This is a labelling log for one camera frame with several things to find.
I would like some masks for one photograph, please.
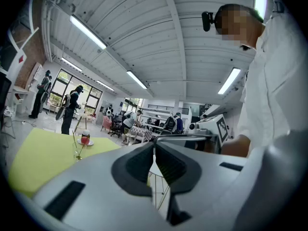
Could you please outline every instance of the cable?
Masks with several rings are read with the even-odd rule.
[[[21,123],[26,122],[26,123],[29,123],[29,124],[30,124],[32,127],[34,127],[34,128],[37,127],[37,125],[34,125],[34,123],[35,123],[36,121],[34,121],[33,123],[30,123],[30,122],[28,122],[28,121],[18,121],[18,122],[21,122]],[[10,127],[12,126],[12,125],[7,126],[6,123],[4,123],[4,125],[5,125],[6,128],[10,128]]]

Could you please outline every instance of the black slot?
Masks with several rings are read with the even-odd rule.
[[[226,167],[226,168],[229,168],[229,169],[233,169],[233,170],[236,170],[236,171],[239,171],[239,172],[241,172],[241,170],[243,169],[243,166],[230,164],[230,163],[221,163],[219,166]]]
[[[71,181],[46,207],[45,211],[61,220],[86,185]]]

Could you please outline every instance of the brick wall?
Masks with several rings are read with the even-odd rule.
[[[41,8],[43,0],[33,0],[32,7],[32,19],[33,28],[39,27],[39,30],[32,36],[28,43],[24,46],[23,50],[27,56],[27,59],[22,66],[15,85],[21,88],[26,87],[26,82],[31,74],[31,71],[36,63],[43,65],[46,62],[46,57],[44,55],[44,46],[41,31]],[[14,33],[13,38],[15,42],[18,43],[18,47],[21,47],[24,40],[31,34],[31,31],[23,25],[19,25]]]

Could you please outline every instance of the plate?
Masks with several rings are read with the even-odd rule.
[[[82,144],[82,143],[81,143],[81,139],[77,139],[77,142],[78,142],[79,144]],[[94,145],[94,142],[93,142],[92,140],[90,140],[89,144],[87,144],[86,146],[90,146],[90,145]]]

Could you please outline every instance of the white shirt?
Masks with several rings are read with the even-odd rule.
[[[128,126],[129,128],[131,128],[134,123],[137,121],[137,113],[133,113],[130,115],[130,118],[126,118],[123,123]]]
[[[273,13],[257,40],[256,50],[238,123],[239,134],[251,141],[249,152],[287,134],[290,126],[276,96],[285,92],[288,80],[308,62],[306,39],[288,13]]]

